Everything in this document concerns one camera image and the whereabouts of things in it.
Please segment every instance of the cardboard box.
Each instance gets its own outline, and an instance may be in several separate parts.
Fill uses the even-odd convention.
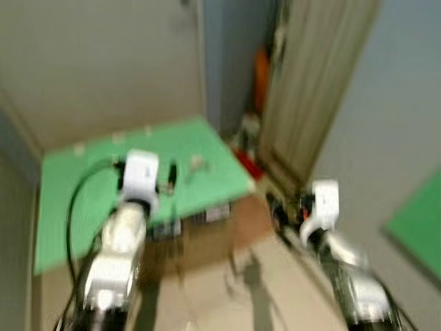
[[[229,203],[151,229],[139,266],[138,285],[157,283],[166,274],[184,272],[227,259],[233,250]]]

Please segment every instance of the green tabletop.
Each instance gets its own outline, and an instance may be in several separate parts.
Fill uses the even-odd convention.
[[[441,170],[405,203],[386,230],[441,279]]]
[[[132,148],[159,155],[159,183],[167,181],[170,162],[174,159],[178,164],[174,195],[161,195],[159,211],[149,226],[169,221],[174,212],[184,217],[237,199],[246,195],[253,185],[229,149],[201,118],[152,130],[125,132],[50,153],[43,160],[35,274],[65,262],[66,211],[80,176],[95,162],[124,157]],[[190,176],[190,161],[195,156],[205,160],[207,167]],[[94,234],[115,204],[116,182],[115,171],[104,170],[92,177],[81,191],[72,223],[74,257],[87,252]]]

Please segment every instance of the orange object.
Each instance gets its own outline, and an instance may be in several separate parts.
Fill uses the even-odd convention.
[[[255,81],[255,106],[257,112],[263,112],[263,106],[267,98],[268,78],[269,78],[269,59],[264,46],[259,48],[254,59]]]

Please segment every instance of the floor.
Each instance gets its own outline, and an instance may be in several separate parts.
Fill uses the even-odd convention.
[[[288,249],[271,229],[270,178],[234,204],[234,254],[170,275],[136,293],[128,330],[346,330],[331,288],[313,259]],[[33,330],[51,330],[70,291],[65,266],[34,280]]]

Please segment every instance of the red object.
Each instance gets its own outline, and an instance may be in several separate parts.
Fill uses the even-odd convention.
[[[248,173],[255,179],[259,180],[264,172],[260,169],[245,153],[239,151],[233,151],[236,158],[242,164],[242,166],[248,171]]]

